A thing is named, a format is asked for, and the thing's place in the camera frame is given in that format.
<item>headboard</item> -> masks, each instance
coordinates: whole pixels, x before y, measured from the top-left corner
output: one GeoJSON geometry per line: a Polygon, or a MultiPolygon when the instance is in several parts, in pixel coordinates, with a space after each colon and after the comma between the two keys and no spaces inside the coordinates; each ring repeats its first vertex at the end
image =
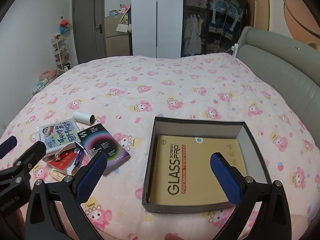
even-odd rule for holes
{"type": "Polygon", "coordinates": [[[302,42],[246,26],[236,57],[276,89],[320,148],[320,52],[302,42]]]}

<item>door frame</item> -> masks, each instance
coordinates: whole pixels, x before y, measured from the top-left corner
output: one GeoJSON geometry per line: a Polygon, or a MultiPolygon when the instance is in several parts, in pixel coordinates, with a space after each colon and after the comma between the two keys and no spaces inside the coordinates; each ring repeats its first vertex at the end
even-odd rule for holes
{"type": "MultiPolygon", "coordinates": [[[[102,7],[101,7],[101,16],[102,16],[102,35],[103,35],[103,46],[104,46],[104,51],[106,53],[106,57],[108,57],[107,55],[107,45],[106,45],[106,34],[105,34],[105,26],[104,26],[104,18],[105,18],[105,11],[104,11],[104,0],[102,0],[102,7]]],[[[74,18],[74,11],[75,11],[75,0],[72,0],[72,24],[75,22],[75,18],[74,18]]],[[[78,56],[78,47],[77,47],[77,39],[76,39],[76,29],[73,26],[73,39],[74,39],[74,43],[75,43],[75,49],[76,49],[76,56],[77,56],[77,61],[79,64],[79,56],[78,56]]]]}

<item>door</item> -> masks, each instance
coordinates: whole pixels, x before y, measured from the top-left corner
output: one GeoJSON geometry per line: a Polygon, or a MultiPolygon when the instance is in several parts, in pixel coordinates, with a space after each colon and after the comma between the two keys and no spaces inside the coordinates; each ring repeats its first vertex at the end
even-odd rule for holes
{"type": "Polygon", "coordinates": [[[104,0],[72,0],[72,19],[78,63],[105,58],[104,0]]]}

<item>red packet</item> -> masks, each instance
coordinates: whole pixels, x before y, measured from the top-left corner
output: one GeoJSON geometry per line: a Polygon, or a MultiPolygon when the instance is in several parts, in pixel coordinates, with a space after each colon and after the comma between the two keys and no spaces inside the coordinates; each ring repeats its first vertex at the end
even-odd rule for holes
{"type": "Polygon", "coordinates": [[[75,159],[76,156],[77,153],[72,150],[64,151],[60,154],[60,160],[53,160],[51,162],[48,162],[48,164],[59,169],[60,171],[63,171],[66,167],[69,166],[69,164],[75,159]]]}

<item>white wardrobe door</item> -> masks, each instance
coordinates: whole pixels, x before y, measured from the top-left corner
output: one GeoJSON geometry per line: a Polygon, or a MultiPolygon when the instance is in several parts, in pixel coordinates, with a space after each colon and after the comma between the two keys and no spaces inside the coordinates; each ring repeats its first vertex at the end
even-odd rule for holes
{"type": "Polygon", "coordinates": [[[157,0],[157,2],[157,58],[179,58],[183,0],[157,0]]]}
{"type": "Polygon", "coordinates": [[[156,57],[156,0],[131,0],[132,52],[156,57]]]}

